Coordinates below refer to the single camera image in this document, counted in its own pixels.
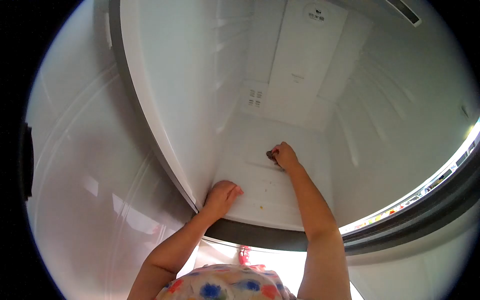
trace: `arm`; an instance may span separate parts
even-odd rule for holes
[[[206,230],[228,212],[241,194],[240,186],[233,182],[218,182],[210,191],[204,208],[147,256],[128,299],[153,299],[168,282],[174,280]]]
[[[308,239],[307,260],[298,297],[350,299],[343,240],[330,208],[287,143],[275,146],[272,152],[290,176]]]

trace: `left hand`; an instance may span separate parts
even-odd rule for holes
[[[208,193],[201,212],[216,222],[228,212],[235,199],[240,195],[243,195],[240,186],[228,180],[219,181]]]

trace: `colorful patterned fabric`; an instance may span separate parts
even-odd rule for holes
[[[169,282],[155,300],[294,300],[274,271],[262,265],[214,264]]]

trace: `floor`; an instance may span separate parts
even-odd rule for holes
[[[238,253],[237,244],[205,238],[200,241],[194,268],[206,264],[238,264]],[[267,270],[275,270],[283,284],[296,295],[303,277],[306,256],[306,252],[252,248],[250,263],[264,264]],[[352,300],[363,300],[351,282],[350,292]]]

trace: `hand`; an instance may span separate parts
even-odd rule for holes
[[[275,157],[277,163],[289,172],[292,168],[300,165],[295,151],[289,144],[282,142],[280,145],[276,145],[272,149],[273,157]]]
[[[240,186],[228,180],[219,181],[208,193],[201,213],[216,222],[228,212],[239,195],[243,195]]]

